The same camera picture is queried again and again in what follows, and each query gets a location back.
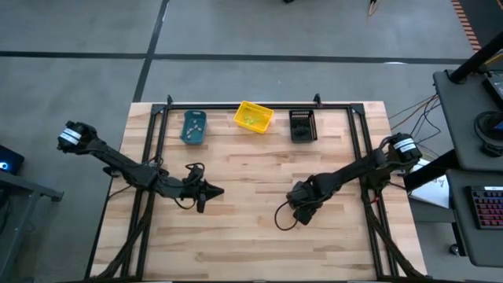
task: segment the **rgb keyboard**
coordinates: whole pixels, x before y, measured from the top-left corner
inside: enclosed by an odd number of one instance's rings
[[[479,229],[503,229],[503,187],[472,186],[470,196]]]

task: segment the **black metal frame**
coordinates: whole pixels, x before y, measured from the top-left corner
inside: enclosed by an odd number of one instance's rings
[[[321,102],[320,96],[316,94],[314,96],[313,102],[307,102],[307,103],[259,103],[261,106],[267,107],[267,108],[272,108],[272,109],[340,109],[340,110],[345,110],[347,112],[347,118],[348,118],[348,123],[349,123],[349,128],[350,128],[350,133],[351,133],[351,140],[353,143],[353,148],[354,148],[354,157],[355,159],[360,159],[362,158],[362,153],[360,150],[360,145],[359,145],[359,140],[358,140],[358,132],[356,129],[356,123],[355,123],[355,115],[358,115],[361,126],[362,126],[362,135],[363,135],[363,140],[365,143],[365,151],[369,153],[372,151],[372,143],[370,141],[370,133],[369,133],[369,128],[367,125],[366,121],[366,116],[365,116],[365,109],[363,104],[323,104]],[[160,162],[160,157],[162,156],[163,152],[163,144],[164,144],[164,136],[166,134],[166,129],[167,129],[167,116],[170,110],[189,110],[189,109],[237,109],[239,107],[239,103],[207,103],[207,104],[193,104],[193,103],[173,103],[172,99],[170,96],[168,96],[167,103],[166,104],[154,104],[152,105],[151,112],[150,112],[150,119],[149,119],[149,127],[147,129],[147,135],[145,139],[145,146],[143,150],[143,156],[141,158],[142,162],[145,162],[149,159],[150,156],[150,149],[151,149],[151,144],[152,144],[152,137],[153,137],[153,130],[156,124],[156,117],[159,114],[162,114],[162,119],[161,119],[161,125],[160,125],[160,134],[159,134],[159,139],[157,142],[157,148],[156,148],[156,162]],[[362,191],[363,197],[368,200],[369,199],[369,188],[365,185],[363,182],[363,179],[360,179],[360,187]],[[138,237],[136,233],[138,233],[138,217],[140,215],[140,203],[141,199],[143,196],[143,191],[137,190],[135,196],[134,196],[134,202],[133,202],[133,207],[132,207],[132,212],[131,212],[131,219],[130,219],[130,226],[128,230],[128,239],[131,239],[131,235]],[[383,225],[384,229],[388,234],[390,234],[390,229],[389,229],[389,223],[387,220],[386,216],[386,209],[384,207],[384,200],[381,197],[380,193],[377,194],[377,196],[380,197],[380,200],[377,201],[377,207],[379,211],[379,218],[380,222]],[[154,205],[154,200],[155,200],[155,193],[150,192],[147,200],[147,205],[144,211],[143,216],[145,217],[146,215],[152,215],[153,213],[153,205]],[[371,209],[369,207],[364,206],[365,210]],[[106,204],[101,216],[101,222],[100,226],[98,227],[98,232],[94,240],[94,246],[93,250],[91,252],[90,256],[90,261],[88,263],[87,267],[87,272],[85,279],[90,279],[90,272],[91,268],[93,265],[93,260],[94,260],[94,255],[96,253],[97,249],[97,242],[99,239],[99,234],[101,232],[101,225],[103,223],[103,218],[105,217],[105,210],[106,210]],[[147,218],[147,223],[144,225],[141,229],[142,237],[141,237],[141,245],[139,249],[139,255],[138,255],[138,264],[137,268],[135,271],[134,276],[129,275],[130,271],[130,258],[131,258],[131,252],[129,251],[127,253],[126,258],[123,260],[123,265],[122,265],[122,270],[120,271],[120,277],[114,277],[114,278],[93,278],[93,282],[131,282],[131,281],[141,281],[143,277],[143,272],[145,269],[145,257],[146,257],[146,252],[148,248],[148,241],[149,241],[149,230],[150,230],[150,222],[151,222],[151,217]],[[376,231],[373,229],[373,227],[369,224],[369,220],[366,219],[367,221],[367,227],[369,230],[369,240],[370,240],[370,248],[371,252],[373,254],[373,262],[374,262],[374,270],[376,271],[376,279],[379,280],[382,278],[384,275],[383,271],[383,266],[380,258],[380,251],[379,251],[379,245],[377,244],[377,236],[376,236]],[[398,268],[397,268],[397,263],[395,258],[392,256],[390,251],[387,249],[387,258],[390,266],[390,274],[392,277],[397,277],[398,276]]]

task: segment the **wooden table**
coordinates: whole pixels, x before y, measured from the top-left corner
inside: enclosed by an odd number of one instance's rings
[[[130,108],[120,152],[136,161],[141,160],[150,108],[150,103]],[[365,102],[365,111],[372,144],[379,145],[391,133],[384,103]],[[295,182],[354,161],[345,111],[315,110],[318,140],[310,144],[291,142],[286,110],[274,112],[265,134],[238,127],[233,110],[207,110],[204,144],[185,145],[179,138],[183,113],[169,112],[163,167],[184,178],[185,164],[203,162],[206,179],[225,193],[208,201],[204,214],[156,198],[144,280],[375,279],[358,180],[326,201],[309,226],[299,223],[283,232],[274,225],[274,212]],[[358,133],[364,149],[360,128]],[[154,135],[152,154],[156,140]],[[397,177],[394,181],[402,182]],[[115,180],[111,193],[124,186],[124,180]],[[133,199],[134,189],[130,189],[108,202],[91,275],[102,272],[126,240]],[[406,192],[390,186],[384,199],[391,236],[407,259],[426,273]],[[292,220],[290,208],[279,213],[282,226]],[[389,274],[382,243],[380,250]]]

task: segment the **yellow plastic container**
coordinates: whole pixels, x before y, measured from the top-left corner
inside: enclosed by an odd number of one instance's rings
[[[243,128],[263,134],[273,119],[273,114],[274,111],[269,108],[243,101],[234,115],[234,122]]]

